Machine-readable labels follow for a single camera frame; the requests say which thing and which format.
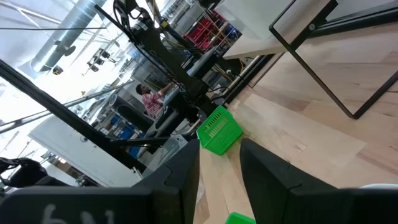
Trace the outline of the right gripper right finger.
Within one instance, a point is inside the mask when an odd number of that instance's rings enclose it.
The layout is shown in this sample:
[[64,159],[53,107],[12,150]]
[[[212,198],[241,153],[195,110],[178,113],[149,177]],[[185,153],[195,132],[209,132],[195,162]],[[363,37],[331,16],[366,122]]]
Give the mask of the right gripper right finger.
[[241,141],[244,186],[257,223],[338,223],[337,188],[251,139]]

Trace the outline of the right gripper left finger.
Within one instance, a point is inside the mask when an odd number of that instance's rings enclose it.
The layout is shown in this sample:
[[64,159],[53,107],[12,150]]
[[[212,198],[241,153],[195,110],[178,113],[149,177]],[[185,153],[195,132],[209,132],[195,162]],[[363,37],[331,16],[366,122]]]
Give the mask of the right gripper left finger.
[[199,184],[200,142],[189,141],[133,187],[144,200],[133,202],[133,223],[193,223]]

